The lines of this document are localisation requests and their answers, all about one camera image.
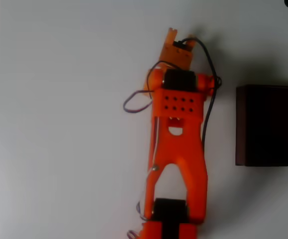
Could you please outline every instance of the cable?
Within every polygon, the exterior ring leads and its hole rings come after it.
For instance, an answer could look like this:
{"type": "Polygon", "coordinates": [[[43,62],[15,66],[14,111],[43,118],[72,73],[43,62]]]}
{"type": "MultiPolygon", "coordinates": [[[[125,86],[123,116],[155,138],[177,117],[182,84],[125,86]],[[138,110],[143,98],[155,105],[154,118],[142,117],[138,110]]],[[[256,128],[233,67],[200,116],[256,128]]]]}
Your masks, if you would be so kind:
{"type": "Polygon", "coordinates": [[[144,107],[142,108],[139,108],[137,110],[130,110],[128,108],[126,108],[126,105],[127,103],[135,96],[137,95],[138,93],[149,93],[149,97],[150,99],[152,99],[152,95],[151,93],[154,92],[154,91],[151,91],[150,88],[149,88],[149,77],[151,75],[151,73],[153,72],[153,70],[160,64],[160,63],[165,63],[175,69],[178,69],[178,70],[181,70],[181,68],[179,66],[176,66],[175,64],[171,63],[171,62],[168,62],[168,61],[158,61],[156,62],[153,67],[149,70],[148,74],[147,74],[147,77],[146,77],[146,84],[147,84],[147,90],[140,90],[140,91],[135,91],[133,94],[131,94],[124,102],[123,104],[123,109],[124,111],[126,111],[127,113],[131,113],[131,114],[136,114],[136,113],[139,113],[145,109],[147,109],[153,101],[151,101],[150,103],[148,103],[147,105],[145,105],[144,107]]]}
{"type": "Polygon", "coordinates": [[[206,134],[206,130],[207,130],[207,125],[208,125],[208,121],[209,121],[209,118],[210,118],[210,114],[211,114],[211,110],[212,110],[212,107],[213,107],[213,104],[214,104],[214,100],[215,100],[215,97],[216,97],[216,94],[217,94],[217,90],[220,88],[220,86],[222,85],[222,80],[220,77],[217,76],[217,73],[215,71],[215,68],[214,68],[214,65],[213,65],[213,62],[212,62],[212,59],[210,57],[210,54],[208,52],[208,49],[206,48],[206,46],[204,45],[204,43],[202,41],[200,41],[197,37],[187,37],[181,41],[179,41],[179,43],[184,43],[186,41],[196,41],[197,43],[199,43],[199,45],[202,47],[206,57],[207,57],[207,60],[208,60],[208,63],[209,63],[209,66],[211,68],[211,71],[212,71],[212,75],[213,75],[213,79],[214,79],[214,88],[213,88],[213,94],[212,94],[212,97],[211,97],[211,100],[210,100],[210,104],[209,104],[209,108],[208,108],[208,111],[207,111],[207,114],[205,116],[205,119],[204,119],[204,123],[203,123],[203,130],[202,130],[202,137],[201,137],[201,141],[202,141],[202,149],[204,151],[204,145],[205,145],[205,134],[206,134]]]}
{"type": "Polygon", "coordinates": [[[154,91],[146,91],[146,90],[140,90],[140,91],[135,91],[133,94],[131,94],[126,100],[125,100],[125,102],[123,103],[123,109],[127,112],[127,113],[131,113],[131,114],[136,114],[136,113],[139,113],[139,112],[141,112],[141,111],[143,111],[143,110],[145,110],[145,109],[147,109],[151,104],[152,104],[152,100],[150,101],[150,103],[148,103],[147,105],[145,105],[144,107],[142,107],[142,108],[139,108],[139,109],[137,109],[137,110],[130,110],[130,109],[128,109],[128,108],[126,108],[126,105],[127,105],[127,103],[135,96],[135,95],[137,95],[138,93],[151,93],[151,92],[154,92],[154,91]]]}
{"type": "Polygon", "coordinates": [[[160,64],[160,63],[165,63],[177,70],[181,70],[181,68],[179,66],[176,66],[175,64],[171,63],[171,62],[168,62],[168,61],[158,61],[155,63],[155,65],[153,65],[153,67],[149,70],[148,74],[147,74],[147,77],[146,77],[146,85],[147,85],[147,90],[149,91],[149,77],[150,77],[150,74],[153,72],[153,70],[160,64]]]}
{"type": "Polygon", "coordinates": [[[133,230],[129,230],[127,232],[128,239],[137,239],[139,237],[139,234],[133,230]]]}

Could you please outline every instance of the black wire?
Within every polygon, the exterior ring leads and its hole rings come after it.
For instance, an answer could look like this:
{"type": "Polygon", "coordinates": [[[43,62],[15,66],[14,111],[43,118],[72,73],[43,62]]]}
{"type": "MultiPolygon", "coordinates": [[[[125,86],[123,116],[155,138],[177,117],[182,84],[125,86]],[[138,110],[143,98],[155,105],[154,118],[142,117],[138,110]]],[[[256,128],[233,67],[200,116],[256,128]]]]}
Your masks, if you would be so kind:
{"type": "Polygon", "coordinates": [[[207,131],[208,121],[209,121],[211,110],[212,110],[212,107],[213,107],[213,104],[214,104],[214,100],[215,100],[215,97],[216,97],[216,94],[217,94],[217,89],[221,86],[222,80],[221,80],[220,77],[217,76],[217,73],[215,71],[212,59],[211,59],[210,54],[208,52],[208,49],[206,48],[204,43],[202,41],[200,41],[197,37],[188,37],[188,38],[185,38],[185,39],[179,41],[179,43],[184,43],[186,41],[196,41],[202,47],[202,49],[203,49],[203,51],[204,51],[204,53],[205,53],[205,55],[207,57],[209,66],[210,66],[211,71],[212,71],[213,79],[214,79],[213,94],[212,94],[212,97],[211,97],[211,100],[210,100],[210,104],[209,104],[209,108],[208,108],[207,114],[206,114],[205,119],[204,119],[202,137],[201,137],[202,149],[204,151],[205,134],[206,134],[206,131],[207,131]]]}
{"type": "Polygon", "coordinates": [[[175,64],[168,62],[168,61],[158,61],[155,63],[155,65],[153,65],[153,67],[149,70],[147,77],[146,77],[146,85],[147,85],[147,90],[149,91],[149,77],[150,74],[153,72],[153,70],[160,64],[160,63],[165,63],[167,65],[170,65],[171,67],[181,70],[181,68],[179,66],[176,66],[175,64]]]}
{"type": "Polygon", "coordinates": [[[128,108],[126,108],[126,105],[127,103],[135,96],[137,95],[138,93],[151,93],[151,92],[154,92],[154,91],[146,91],[146,90],[140,90],[140,91],[135,91],[133,94],[131,94],[126,100],[125,102],[123,103],[123,109],[127,112],[127,113],[131,113],[131,114],[135,114],[135,113],[139,113],[145,109],[147,109],[151,104],[152,104],[152,100],[150,101],[150,103],[148,103],[147,105],[145,105],[144,107],[142,108],[139,108],[137,110],[130,110],[128,108]]]}

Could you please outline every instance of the white table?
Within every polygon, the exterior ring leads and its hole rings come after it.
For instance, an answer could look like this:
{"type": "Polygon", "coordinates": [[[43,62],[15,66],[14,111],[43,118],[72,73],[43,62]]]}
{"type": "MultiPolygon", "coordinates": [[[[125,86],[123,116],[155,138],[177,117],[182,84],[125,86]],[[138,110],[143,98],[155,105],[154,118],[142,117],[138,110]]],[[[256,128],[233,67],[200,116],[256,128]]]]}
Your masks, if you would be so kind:
{"type": "MultiPolygon", "coordinates": [[[[0,239],[124,239],[140,228],[150,110],[121,104],[169,27],[203,39],[223,79],[199,238],[288,239],[288,168],[234,166],[235,87],[288,84],[282,0],[0,0],[0,239]]],[[[192,69],[209,73],[195,54],[192,69]]],[[[180,198],[173,172],[159,194],[180,198]]]]}

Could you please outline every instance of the dark brown box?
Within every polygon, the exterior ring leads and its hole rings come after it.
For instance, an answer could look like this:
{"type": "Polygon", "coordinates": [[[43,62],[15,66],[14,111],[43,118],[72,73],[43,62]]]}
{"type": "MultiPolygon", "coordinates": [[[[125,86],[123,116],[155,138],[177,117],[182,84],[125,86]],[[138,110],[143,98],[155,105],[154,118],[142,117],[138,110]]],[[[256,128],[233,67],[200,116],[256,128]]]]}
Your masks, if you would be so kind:
{"type": "Polygon", "coordinates": [[[288,87],[238,87],[236,110],[236,165],[288,166],[288,87]]]}

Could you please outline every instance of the orange robotic arm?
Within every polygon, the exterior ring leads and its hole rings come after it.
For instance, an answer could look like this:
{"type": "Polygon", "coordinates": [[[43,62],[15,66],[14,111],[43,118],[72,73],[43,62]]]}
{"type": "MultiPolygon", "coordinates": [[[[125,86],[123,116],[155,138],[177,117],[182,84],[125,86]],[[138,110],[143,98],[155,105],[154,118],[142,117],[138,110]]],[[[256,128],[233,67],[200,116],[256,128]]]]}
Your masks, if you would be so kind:
{"type": "Polygon", "coordinates": [[[202,140],[200,138],[203,103],[207,96],[212,96],[211,110],[221,80],[216,75],[203,43],[194,37],[175,42],[176,34],[177,31],[170,28],[159,62],[148,72],[144,90],[140,91],[148,92],[152,98],[151,143],[144,208],[147,222],[137,236],[140,239],[195,239],[197,225],[205,218],[205,128],[202,140]],[[204,48],[213,76],[196,75],[189,71],[195,42],[204,48]],[[173,135],[170,127],[180,128],[181,133],[173,135]],[[179,167],[183,176],[188,190],[187,201],[154,200],[155,185],[164,168],[171,163],[179,167]]]}

